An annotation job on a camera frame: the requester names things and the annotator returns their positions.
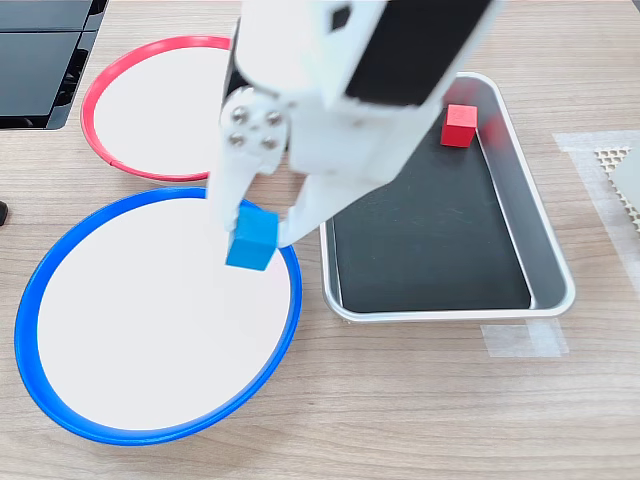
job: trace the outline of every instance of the red cube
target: red cube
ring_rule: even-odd
[[[440,143],[448,147],[468,148],[478,127],[478,107],[449,105],[442,126]]]

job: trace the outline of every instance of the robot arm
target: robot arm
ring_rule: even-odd
[[[278,229],[292,244],[391,180],[442,110],[495,0],[243,4],[209,185],[225,228],[258,173],[306,175]]]

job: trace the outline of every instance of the masking tape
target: masking tape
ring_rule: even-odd
[[[619,147],[640,148],[640,130],[561,133],[555,134],[554,138],[560,149],[571,157],[627,275],[640,296],[640,240],[594,154],[597,150]]]
[[[525,325],[482,325],[490,357],[553,358],[569,354],[556,318],[527,320]]]

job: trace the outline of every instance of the wood grain surface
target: wood grain surface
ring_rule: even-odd
[[[127,449],[76,437],[37,408],[13,349],[31,273],[76,222],[154,188],[88,147],[78,115],[87,86],[144,43],[228,35],[238,12],[223,2],[114,2],[67,126],[0,131],[0,199],[11,208],[0,228],[0,478],[640,479],[640,303],[552,137],[640,129],[631,2],[511,2],[466,67],[500,86],[573,270],[578,299],[560,320],[568,356],[490,358],[477,323],[347,325],[323,301],[313,233],[296,244],[305,293],[291,349],[230,418]],[[188,72],[176,88],[189,88]],[[280,172],[250,198],[283,210],[299,183]]]

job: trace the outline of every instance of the screw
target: screw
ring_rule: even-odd
[[[244,142],[245,138],[241,133],[236,132],[229,135],[229,143],[234,147],[241,147],[242,145],[244,145]]]
[[[272,137],[265,137],[262,140],[262,146],[267,150],[273,150],[278,146],[278,142]]]
[[[276,127],[280,125],[281,122],[282,122],[282,115],[280,115],[280,112],[267,113],[267,123],[272,127]]]
[[[242,125],[249,119],[249,112],[245,107],[236,107],[231,112],[231,120],[233,123]]]

